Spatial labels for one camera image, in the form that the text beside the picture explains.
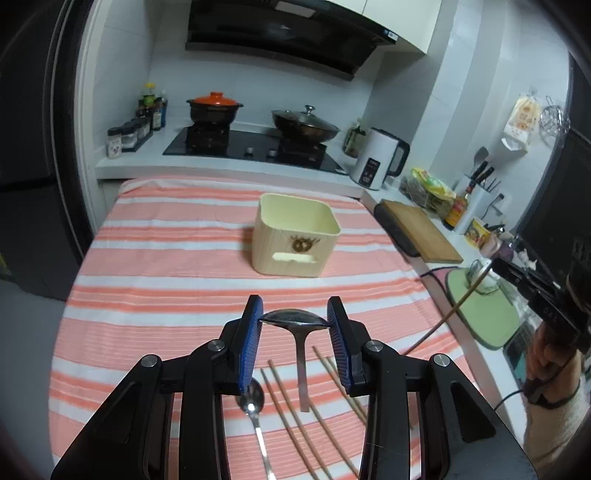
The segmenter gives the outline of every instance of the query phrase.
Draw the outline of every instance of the wooden chopstick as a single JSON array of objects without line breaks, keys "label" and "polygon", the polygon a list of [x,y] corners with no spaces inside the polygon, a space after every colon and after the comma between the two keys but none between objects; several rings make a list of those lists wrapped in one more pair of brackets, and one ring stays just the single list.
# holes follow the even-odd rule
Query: wooden chopstick
[{"label": "wooden chopstick", "polygon": [[355,465],[353,465],[353,463],[351,462],[351,460],[349,459],[349,457],[347,456],[347,454],[345,453],[345,451],[339,445],[339,442],[337,442],[335,436],[330,431],[329,426],[326,424],[326,422],[324,421],[324,419],[320,416],[320,412],[316,409],[316,406],[312,402],[312,399],[310,399],[310,408],[311,408],[312,412],[314,413],[314,416],[316,417],[316,420],[318,420],[318,423],[320,423],[320,425],[322,426],[324,432],[326,433],[326,436],[332,442],[332,444],[336,448],[336,451],[339,452],[340,457],[345,461],[345,463],[347,464],[347,466],[349,467],[349,469],[353,472],[353,474],[357,478],[359,478],[359,470],[357,470],[357,468],[355,467]]},{"label": "wooden chopstick", "polygon": [[320,360],[320,363],[322,363],[322,366],[324,367],[324,369],[328,372],[330,377],[333,379],[333,382],[335,382],[335,385],[339,389],[341,395],[343,395],[345,400],[349,403],[350,407],[357,414],[359,419],[363,422],[363,425],[367,425],[368,419],[367,419],[367,416],[365,415],[365,412],[361,409],[361,405],[360,404],[358,405],[358,401],[354,401],[356,399],[351,398],[350,396],[347,395],[347,392],[343,388],[343,385],[340,384],[339,377],[336,376],[336,373],[333,370],[331,364],[328,362],[328,360],[325,357],[323,357],[323,355],[320,354],[320,352],[318,351],[318,349],[315,346],[312,346],[312,350],[314,350],[314,353],[318,357],[318,360]]},{"label": "wooden chopstick", "polygon": [[439,329],[439,327],[441,327],[444,323],[446,323],[449,320],[449,317],[451,317],[454,313],[457,313],[457,311],[460,309],[460,307],[463,305],[463,303],[467,300],[467,298],[470,295],[472,295],[472,292],[478,288],[478,285],[481,284],[482,280],[484,280],[484,277],[486,277],[488,275],[488,272],[490,271],[491,268],[492,268],[492,263],[490,263],[488,265],[488,267],[485,268],[485,270],[480,274],[480,277],[478,277],[476,279],[476,281],[474,282],[474,285],[470,286],[470,288],[468,290],[466,290],[466,293],[462,296],[462,298],[460,300],[457,301],[457,303],[452,307],[452,309],[449,312],[447,312],[443,316],[443,318],[441,320],[439,320],[437,322],[437,324],[435,324],[427,333],[425,333],[425,335],[423,335],[421,338],[419,338],[419,340],[414,342],[409,348],[407,348],[404,352],[402,352],[402,355],[408,355],[410,352],[414,351],[419,345],[421,345],[421,343],[423,343],[432,334],[434,334],[435,331]]},{"label": "wooden chopstick", "polygon": [[316,461],[320,465],[320,468],[322,468],[323,472],[326,474],[328,479],[334,480],[332,475],[330,474],[329,469],[326,466],[324,460],[322,459],[322,457],[318,453],[318,450],[316,450],[316,447],[314,447],[312,440],[310,440],[310,437],[308,436],[308,433],[306,432],[306,429],[304,428],[304,424],[301,422],[294,406],[291,404],[291,400],[290,400],[289,396],[287,395],[287,390],[285,389],[285,386],[283,385],[283,382],[281,381],[281,378],[279,377],[279,373],[277,373],[277,369],[275,368],[275,364],[273,363],[273,360],[269,360],[268,363],[269,363],[269,368],[271,369],[271,372],[273,373],[273,377],[275,377],[275,382],[279,386],[279,390],[281,390],[281,394],[283,395],[283,398],[285,399],[285,403],[287,403],[287,407],[290,409],[291,416],[294,417],[295,423],[297,424],[298,428],[300,429],[301,435],[304,437],[304,440],[308,444],[308,447],[310,448],[312,455],[314,455],[314,457],[316,458]]},{"label": "wooden chopstick", "polygon": [[[332,369],[333,369],[333,372],[334,372],[334,373],[335,373],[335,375],[336,375],[336,378],[339,378],[339,369],[337,368],[335,361],[334,361],[334,360],[332,360],[332,358],[331,358],[331,357],[329,357],[329,356],[327,356],[327,357],[326,357],[326,360],[328,361],[328,363],[329,363],[329,364],[330,364],[330,366],[332,367]],[[359,411],[360,411],[360,412],[363,414],[363,416],[365,417],[365,420],[367,420],[367,418],[368,418],[368,411],[367,411],[367,409],[366,409],[366,408],[365,408],[365,407],[364,407],[364,406],[361,404],[361,402],[359,401],[359,399],[358,399],[358,398],[355,398],[355,397],[349,397],[349,398],[350,398],[350,399],[353,401],[353,403],[355,403],[355,405],[357,405],[357,408],[358,408],[358,409],[359,409]]]},{"label": "wooden chopstick", "polygon": [[262,374],[263,380],[265,381],[265,385],[267,386],[267,390],[269,391],[269,395],[271,396],[271,400],[273,401],[273,405],[275,405],[275,409],[277,410],[277,413],[281,417],[281,421],[283,422],[283,426],[287,430],[287,433],[289,434],[290,439],[291,439],[292,443],[294,444],[295,449],[297,450],[297,453],[300,454],[300,457],[301,457],[302,461],[304,462],[304,464],[305,464],[306,468],[308,469],[308,472],[310,473],[312,478],[314,480],[320,480],[318,478],[318,475],[316,475],[316,472],[314,471],[314,467],[312,467],[312,464],[310,463],[310,461],[306,457],[304,450],[301,449],[301,446],[298,443],[295,434],[291,431],[290,424],[287,421],[287,418],[285,418],[283,411],[281,410],[279,402],[277,401],[277,397],[273,393],[273,389],[271,388],[271,384],[269,383],[269,379],[265,375],[265,372],[263,371],[263,369],[261,369],[261,374]]}]

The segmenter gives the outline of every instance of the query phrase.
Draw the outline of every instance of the human hand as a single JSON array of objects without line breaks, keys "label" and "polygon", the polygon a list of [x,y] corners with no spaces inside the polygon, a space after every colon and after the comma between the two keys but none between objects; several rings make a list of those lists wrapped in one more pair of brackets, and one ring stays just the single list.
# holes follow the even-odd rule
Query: human hand
[{"label": "human hand", "polygon": [[544,397],[550,403],[556,403],[571,397],[577,390],[581,375],[581,353],[572,348],[547,344],[544,340],[546,324],[542,323],[535,331],[534,341],[527,349],[526,370],[527,378],[542,381],[550,378],[551,364],[565,365],[555,379],[550,381],[544,389]]}]

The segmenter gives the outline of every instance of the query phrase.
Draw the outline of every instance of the pink and white striped cloth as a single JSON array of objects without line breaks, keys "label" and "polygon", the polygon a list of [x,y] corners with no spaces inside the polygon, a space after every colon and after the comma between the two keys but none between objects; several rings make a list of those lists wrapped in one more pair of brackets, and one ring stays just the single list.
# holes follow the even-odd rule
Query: pink and white striped cloth
[{"label": "pink and white striped cloth", "polygon": [[[333,209],[342,234],[321,277],[267,277],[252,269],[252,226],[259,197],[265,192],[320,199]],[[194,177],[128,181],[84,260],[61,321],[49,400],[54,460],[59,460],[140,357],[148,353],[162,359],[187,355],[217,338],[227,321],[240,317],[252,293],[263,298],[265,311],[296,307],[322,316],[326,315],[327,299],[339,295],[349,316],[364,322],[372,338],[397,349],[412,344],[440,318],[414,270],[356,200]],[[359,463],[365,428],[316,359],[312,345],[332,356],[326,331],[313,332],[306,352],[310,396],[346,453]],[[290,333],[265,325],[255,378],[264,385],[259,369],[273,359],[297,406],[295,352]],[[436,352],[451,356],[473,380],[447,327],[438,330],[415,354],[429,358]],[[276,385],[273,389],[281,399]],[[268,394],[266,400],[261,426],[277,478],[309,478]],[[177,395],[171,429],[171,479],[178,477],[180,404],[181,395]],[[250,421],[233,398],[224,398],[223,405],[233,480],[264,479]],[[291,419],[287,406],[282,404],[282,408]],[[410,410],[412,474],[417,476],[416,408]],[[301,414],[301,419],[332,476],[353,478],[313,415]],[[294,432],[319,477],[325,478],[300,433]]]}]

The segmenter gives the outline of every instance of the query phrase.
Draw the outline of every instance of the white kettle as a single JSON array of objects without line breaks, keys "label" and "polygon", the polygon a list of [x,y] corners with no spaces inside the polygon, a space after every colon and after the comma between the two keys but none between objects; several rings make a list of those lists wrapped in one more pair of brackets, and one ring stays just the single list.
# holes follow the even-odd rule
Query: white kettle
[{"label": "white kettle", "polygon": [[[402,157],[395,163],[398,149],[402,150]],[[362,187],[379,190],[387,175],[398,177],[402,173],[409,153],[410,145],[404,140],[385,130],[372,128],[350,177]]]}]

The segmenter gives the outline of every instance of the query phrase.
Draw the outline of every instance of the human arm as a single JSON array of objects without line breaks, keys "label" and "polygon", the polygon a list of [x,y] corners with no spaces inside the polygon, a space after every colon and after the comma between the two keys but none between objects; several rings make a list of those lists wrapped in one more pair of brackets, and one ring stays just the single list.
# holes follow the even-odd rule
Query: human arm
[{"label": "human arm", "polygon": [[552,363],[564,366],[544,389],[542,401],[527,403],[528,425],[524,449],[538,475],[543,476],[573,437],[587,413],[580,384],[581,354],[544,341],[542,324],[527,353],[527,377],[548,380]]}]

